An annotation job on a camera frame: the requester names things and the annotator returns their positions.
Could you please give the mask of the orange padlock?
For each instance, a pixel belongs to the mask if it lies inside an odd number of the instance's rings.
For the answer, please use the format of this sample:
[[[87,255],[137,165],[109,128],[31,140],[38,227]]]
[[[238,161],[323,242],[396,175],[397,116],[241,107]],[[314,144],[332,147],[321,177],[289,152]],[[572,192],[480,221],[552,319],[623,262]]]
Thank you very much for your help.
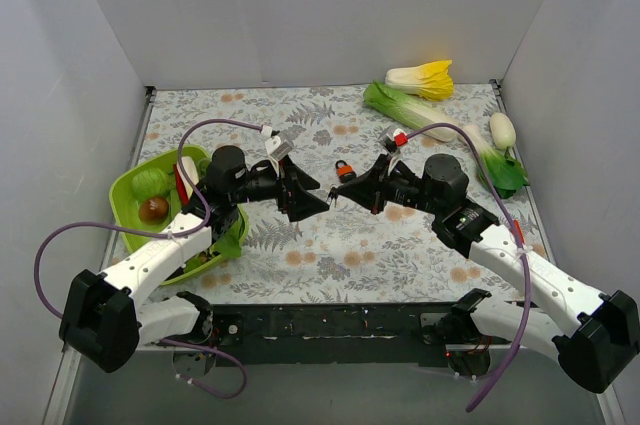
[[[335,163],[335,171],[341,184],[346,184],[357,177],[353,168],[344,160],[338,160]]]

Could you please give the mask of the black-headed keys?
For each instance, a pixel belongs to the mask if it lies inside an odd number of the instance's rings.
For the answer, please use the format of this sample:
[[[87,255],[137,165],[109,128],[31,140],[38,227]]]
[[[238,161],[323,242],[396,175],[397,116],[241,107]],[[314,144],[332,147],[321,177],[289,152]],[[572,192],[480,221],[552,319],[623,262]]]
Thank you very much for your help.
[[[328,207],[331,207],[333,205],[335,205],[337,203],[337,199],[338,199],[338,189],[336,187],[332,187],[329,190],[328,196],[327,196],[327,205]]]

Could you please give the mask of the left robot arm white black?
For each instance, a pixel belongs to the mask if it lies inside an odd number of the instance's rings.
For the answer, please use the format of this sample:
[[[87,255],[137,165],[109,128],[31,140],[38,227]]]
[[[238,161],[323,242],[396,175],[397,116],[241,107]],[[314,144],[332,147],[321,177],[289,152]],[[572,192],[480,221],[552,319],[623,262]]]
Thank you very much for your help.
[[[60,338],[107,373],[121,368],[137,347],[178,338],[200,345],[213,331],[213,309],[191,292],[158,303],[150,294],[186,261],[221,239],[239,218],[240,205],[273,200],[292,222],[328,210],[314,196],[320,184],[289,157],[247,168],[235,146],[216,150],[190,202],[166,229],[100,274],[88,270],[72,281]]]

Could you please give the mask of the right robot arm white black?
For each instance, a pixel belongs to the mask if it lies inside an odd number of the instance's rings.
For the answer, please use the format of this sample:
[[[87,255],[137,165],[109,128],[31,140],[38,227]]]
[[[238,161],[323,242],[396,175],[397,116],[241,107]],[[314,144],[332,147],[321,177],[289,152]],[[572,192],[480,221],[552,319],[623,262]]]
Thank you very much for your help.
[[[431,214],[431,228],[446,247],[528,293],[537,308],[522,343],[556,360],[582,388],[604,392],[638,356],[636,301],[621,290],[606,294],[586,285],[518,245],[495,215],[467,197],[469,179],[455,157],[431,156],[420,176],[385,154],[362,175],[342,160],[335,169],[341,184],[333,196],[373,214],[389,202]]]

